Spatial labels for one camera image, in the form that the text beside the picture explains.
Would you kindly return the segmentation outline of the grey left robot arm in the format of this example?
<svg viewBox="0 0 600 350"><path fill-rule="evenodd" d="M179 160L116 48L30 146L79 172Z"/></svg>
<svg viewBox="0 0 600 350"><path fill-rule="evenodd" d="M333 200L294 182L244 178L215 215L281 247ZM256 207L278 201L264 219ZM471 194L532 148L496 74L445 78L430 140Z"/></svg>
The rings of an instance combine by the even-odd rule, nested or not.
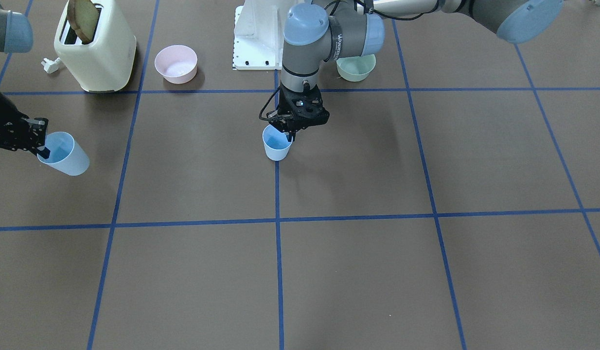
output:
<svg viewBox="0 0 600 350"><path fill-rule="evenodd" d="M287 141L326 124L318 88L323 62L378 53L384 19L411 21L425 14L464 14L504 41L535 38L558 17L562 0L307 0L292 6L283 31L282 77L275 111L261 115Z"/></svg>

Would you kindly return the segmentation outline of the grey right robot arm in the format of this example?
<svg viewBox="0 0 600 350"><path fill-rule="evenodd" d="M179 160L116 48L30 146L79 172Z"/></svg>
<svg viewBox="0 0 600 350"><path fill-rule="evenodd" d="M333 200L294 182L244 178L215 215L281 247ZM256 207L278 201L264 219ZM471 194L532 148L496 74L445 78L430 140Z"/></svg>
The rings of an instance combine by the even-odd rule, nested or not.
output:
<svg viewBox="0 0 600 350"><path fill-rule="evenodd" d="M28 18L4 9L0 3L0 53L28 53L33 43L33 29ZM45 146L48 126L47 118L30 118L0 92L1 149L21 149L47 159L51 154Z"/></svg>

